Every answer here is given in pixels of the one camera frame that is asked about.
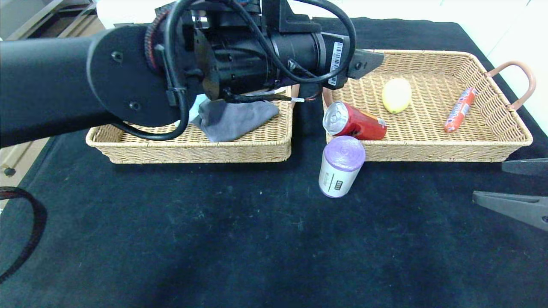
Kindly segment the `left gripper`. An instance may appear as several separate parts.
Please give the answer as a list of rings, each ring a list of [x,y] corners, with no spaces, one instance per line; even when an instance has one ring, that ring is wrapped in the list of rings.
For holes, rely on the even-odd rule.
[[[272,47],[293,74],[305,78],[304,72],[291,66],[290,61],[319,77],[336,70],[346,60],[350,39],[334,33],[272,32]],[[348,66],[347,78],[363,78],[378,68],[384,57],[384,53],[356,49]]]

